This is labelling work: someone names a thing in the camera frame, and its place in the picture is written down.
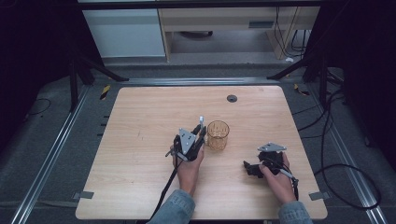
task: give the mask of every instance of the jeans jacket sleeve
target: jeans jacket sleeve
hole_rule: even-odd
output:
[[[195,202],[190,194],[182,189],[176,189],[148,223],[187,224],[190,222],[194,209]]]
[[[283,204],[278,215],[282,224],[312,223],[304,204],[298,201]]]

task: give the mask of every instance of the metal bracket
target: metal bracket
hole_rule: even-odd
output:
[[[79,200],[81,198],[92,199],[92,197],[93,197],[93,192],[82,191],[82,192],[75,192],[72,196],[72,199],[74,200]]]
[[[326,200],[326,199],[330,199],[331,198],[331,196],[330,196],[330,194],[328,192],[320,192],[320,191],[319,192],[315,192],[315,193],[310,193],[309,197],[311,198],[312,201],[316,201],[316,200],[319,200],[319,199]]]
[[[178,135],[180,135],[181,150],[183,154],[186,155],[192,144],[194,144],[196,135],[184,129],[179,129]]]
[[[282,147],[280,145],[274,144],[272,142],[269,142],[268,144],[258,147],[257,150],[263,151],[263,152],[271,152],[271,151],[283,151],[286,150],[285,147]]]

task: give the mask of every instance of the human hand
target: human hand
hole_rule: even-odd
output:
[[[187,193],[190,194],[192,197],[195,188],[197,185],[197,180],[198,180],[198,173],[199,173],[199,167],[201,165],[202,160],[204,159],[204,152],[205,152],[205,144],[202,144],[198,155],[197,159],[194,161],[183,161],[180,158],[176,159],[176,154],[173,157],[173,164],[176,166],[176,161],[177,164],[179,164],[177,168],[177,177],[178,177],[178,183],[180,185],[180,189],[183,189]]]
[[[290,167],[286,153],[283,154],[283,163]],[[268,185],[270,186],[272,192],[275,194],[277,199],[282,203],[289,203],[296,201],[294,196],[293,186],[291,185],[291,180],[286,175],[279,172],[279,174],[274,175],[268,167],[260,165],[260,170],[265,175]]]

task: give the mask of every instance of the glass cup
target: glass cup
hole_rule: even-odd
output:
[[[207,125],[207,144],[214,150],[223,150],[227,145],[230,127],[221,120],[215,120]]]

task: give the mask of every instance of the person's left hand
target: person's left hand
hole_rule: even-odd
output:
[[[199,167],[202,160],[204,159],[204,145],[205,144],[202,144],[198,152],[197,159],[195,159],[194,161],[183,161],[181,158],[177,158],[177,163],[181,163],[177,168],[177,177],[180,189],[183,189],[184,191],[189,193],[191,197],[195,192],[198,180]],[[176,165],[176,156],[177,155],[175,154],[173,157],[174,166]]]

